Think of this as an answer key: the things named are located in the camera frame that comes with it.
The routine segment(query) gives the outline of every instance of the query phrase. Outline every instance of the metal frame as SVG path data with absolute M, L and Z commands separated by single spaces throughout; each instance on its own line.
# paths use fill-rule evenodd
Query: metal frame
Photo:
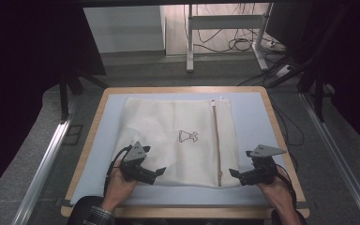
M 77 105 L 78 97 L 75 97 L 75 99 L 73 99 L 70 103 L 67 120 L 64 121 L 64 123 L 59 124 L 56 131 L 54 132 L 52 140 L 49 143 L 48 149 L 46 150 L 45 156 L 40 162 L 31 185 L 25 193 L 19 210 L 17 211 L 16 216 L 11 224 L 26 224 L 28 219 L 31 217 L 34 206 L 38 201 L 39 194 L 45 185 L 55 157 L 57 156 L 57 152 L 61 146 L 62 141 L 64 140 L 73 115 L 76 112 Z
M 344 159 L 343 155 L 341 154 L 340 149 L 336 145 L 336 142 L 332 138 L 329 130 L 326 128 L 324 122 L 320 120 L 320 118 L 314 112 L 314 104 L 312 103 L 309 94 L 299 94 L 300 98 L 302 99 L 309 116 L 311 117 L 312 122 L 315 125 L 318 133 L 320 134 L 326 149 L 328 150 L 331 158 L 335 162 L 338 171 L 340 172 L 341 176 L 343 177 L 344 183 L 346 184 L 347 188 L 351 192 L 356 204 L 360 209 L 360 183 L 356 179 L 355 175 L 353 174 L 352 170 L 350 169 L 346 159 Z
M 211 29 L 259 29 L 256 42 L 251 43 L 260 69 L 268 69 L 260 46 L 273 4 L 268 5 L 263 15 L 192 16 L 192 5 L 188 6 L 187 72 L 194 70 L 192 31 Z

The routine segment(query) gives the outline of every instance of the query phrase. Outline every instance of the human hand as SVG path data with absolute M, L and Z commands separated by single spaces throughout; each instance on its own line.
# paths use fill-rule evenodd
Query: human hand
M 288 179 L 288 176 L 284 171 L 282 171 L 282 168 L 277 166 L 277 169 L 283 177 L 286 177 Z M 277 210 L 283 225 L 301 224 L 300 218 L 293 208 L 292 195 L 289 192 L 288 187 L 282 180 L 276 177 L 274 179 L 274 182 L 270 185 L 260 183 L 257 186 L 262 191 L 265 199 L 269 201 L 270 204 Z
M 137 181 L 135 180 L 125 180 L 124 175 L 121 173 L 119 168 L 117 168 L 120 164 L 120 160 L 115 163 L 110 175 L 110 183 L 107 187 L 106 195 L 103 203 L 101 204 L 101 208 L 103 210 L 110 211 L 112 213 L 120 203 L 131 195 L 137 184 Z

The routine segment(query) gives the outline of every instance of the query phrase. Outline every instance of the white fabric bag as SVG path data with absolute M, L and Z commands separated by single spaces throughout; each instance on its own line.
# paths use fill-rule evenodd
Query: white fabric bag
M 230 188 L 240 186 L 231 102 L 153 100 L 130 97 L 123 108 L 113 158 L 137 141 L 151 146 L 142 166 L 166 167 L 154 185 Z

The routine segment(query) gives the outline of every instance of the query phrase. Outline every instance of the wooden table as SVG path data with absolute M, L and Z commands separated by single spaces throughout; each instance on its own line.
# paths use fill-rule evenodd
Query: wooden table
M 278 146 L 282 149 L 287 149 L 283 140 L 282 133 L 279 129 L 278 121 L 275 117 L 273 107 L 267 92 L 263 87 L 233 87 L 233 86 L 191 86 L 191 87 L 127 87 L 127 88 L 108 88 L 105 90 L 101 101 L 98 105 L 97 112 L 93 124 L 89 130 L 86 138 L 81 157 L 79 159 L 77 168 L 69 185 L 66 200 L 70 200 L 74 193 L 75 187 L 83 173 L 86 160 L 92 148 L 93 141 L 96 137 L 98 125 L 101 116 L 104 113 L 105 104 L 109 95 L 113 94 L 156 94 L 156 93 L 247 93 L 259 92 L 262 95 L 264 106 L 267 110 L 271 125 L 273 127 Z M 292 179 L 294 190 L 297 194 L 297 201 L 304 203 L 306 198 L 303 190 L 300 187 L 299 180 L 294 171 L 290 155 L 283 154 L 283 160 L 288 168 L 288 174 Z M 299 212 L 305 218 L 309 216 L 309 209 L 299 208 Z M 69 217 L 72 208 L 62 206 L 61 213 L 65 217 Z M 115 210 L 115 216 L 118 218 L 270 218 L 272 208 L 267 207 L 119 207 Z

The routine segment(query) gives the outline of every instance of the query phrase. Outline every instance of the wall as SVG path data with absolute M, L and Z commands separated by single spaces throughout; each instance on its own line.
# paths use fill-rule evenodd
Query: wall
M 100 53 L 164 49 L 162 7 L 90 7 L 84 13 Z

